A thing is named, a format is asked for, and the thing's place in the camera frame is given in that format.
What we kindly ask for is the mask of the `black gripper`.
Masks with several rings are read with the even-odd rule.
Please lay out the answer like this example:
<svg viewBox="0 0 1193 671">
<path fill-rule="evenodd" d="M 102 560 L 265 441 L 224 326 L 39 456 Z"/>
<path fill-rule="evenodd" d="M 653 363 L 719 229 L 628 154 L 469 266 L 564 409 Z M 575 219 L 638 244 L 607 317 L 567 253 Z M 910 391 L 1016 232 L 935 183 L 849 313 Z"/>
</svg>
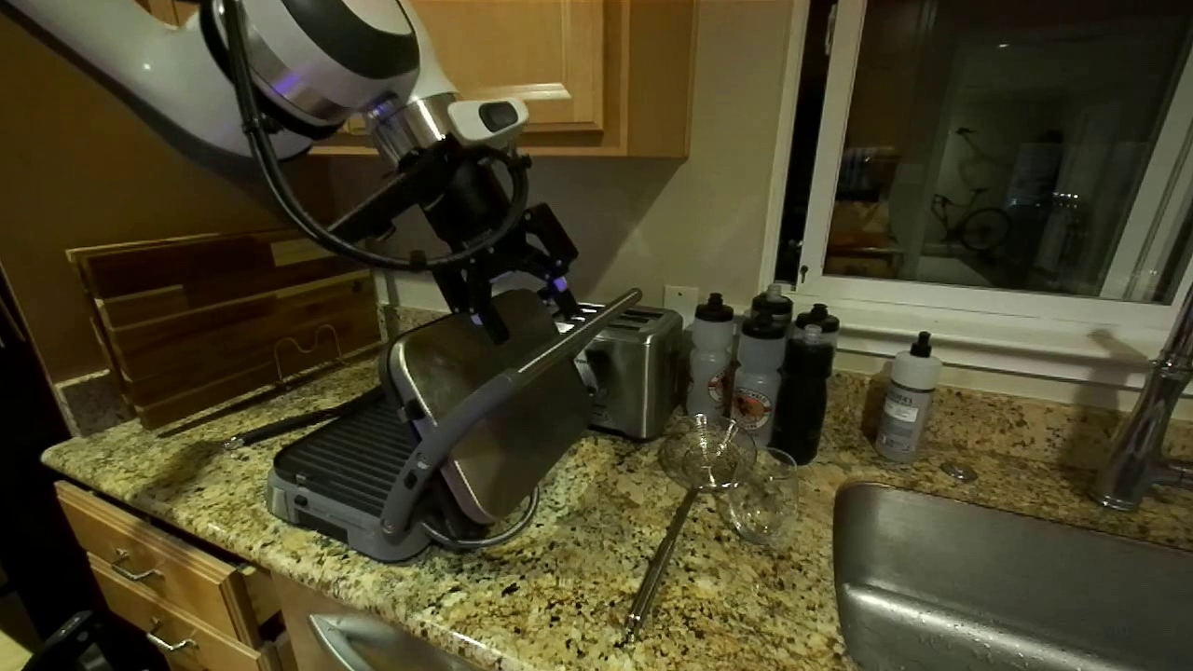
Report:
<svg viewBox="0 0 1193 671">
<path fill-rule="evenodd" d="M 491 282 L 525 271 L 564 317 L 580 313 L 571 262 L 580 246 L 549 206 L 530 200 L 530 161 L 514 148 L 442 142 L 401 161 L 397 176 L 331 225 L 340 244 L 381 236 L 401 214 L 421 210 L 443 258 L 411 253 L 403 271 L 431 271 L 443 303 L 479 327 L 505 327 Z"/>
</svg>

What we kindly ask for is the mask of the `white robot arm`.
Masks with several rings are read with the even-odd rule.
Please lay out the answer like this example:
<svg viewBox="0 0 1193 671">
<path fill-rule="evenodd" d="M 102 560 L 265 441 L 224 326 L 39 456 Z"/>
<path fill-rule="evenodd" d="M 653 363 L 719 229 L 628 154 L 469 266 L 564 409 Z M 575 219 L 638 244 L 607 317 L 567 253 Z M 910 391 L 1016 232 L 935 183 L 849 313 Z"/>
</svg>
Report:
<svg viewBox="0 0 1193 671">
<path fill-rule="evenodd" d="M 403 266 L 436 281 L 443 303 L 498 330 L 491 282 L 525 271 L 575 313 L 575 244 L 530 199 L 519 135 L 530 107 L 511 92 L 465 98 L 408 0 L 198 0 L 163 24 L 140 0 L 4 0 L 142 118 L 218 161 L 252 161 L 278 210 L 316 246 L 381 266 L 368 246 L 419 210 L 448 246 Z M 397 176 L 335 219 L 314 217 L 285 165 L 367 122 Z"/>
</svg>

